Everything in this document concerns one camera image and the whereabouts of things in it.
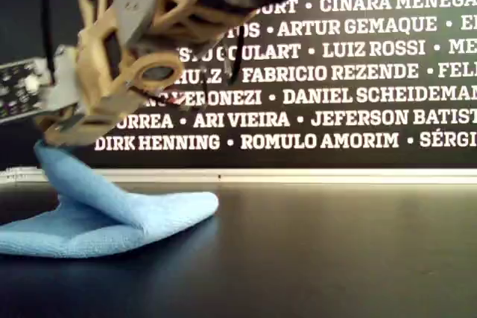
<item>blue cloth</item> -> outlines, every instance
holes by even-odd
[[[214,215],[218,198],[207,192],[164,195],[124,191],[66,150],[35,146],[59,206],[0,226],[0,254],[92,258],[160,241]]]

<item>black table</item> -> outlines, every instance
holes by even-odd
[[[0,317],[477,317],[477,186],[125,185],[212,190],[218,214],[115,257],[0,256]],[[3,188],[0,221],[54,208]]]

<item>wire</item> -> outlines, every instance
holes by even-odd
[[[41,0],[40,8],[41,16],[41,28],[42,28],[42,40],[43,50],[46,56],[46,63],[51,75],[51,85],[54,86],[57,81],[55,78],[54,67],[54,49],[53,49],[53,36],[51,33],[51,8],[50,0]]]
[[[237,39],[237,56],[236,60],[233,62],[232,75],[229,78],[229,85],[233,85],[239,78],[241,61],[242,61],[242,50],[245,44],[245,26],[241,25],[238,30],[238,39]]]

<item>circuit board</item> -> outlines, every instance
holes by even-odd
[[[41,112],[35,60],[0,66],[0,124]]]

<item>white trim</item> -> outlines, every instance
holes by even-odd
[[[477,184],[477,169],[97,169],[112,182]],[[46,182],[37,168],[0,173],[2,183]]]

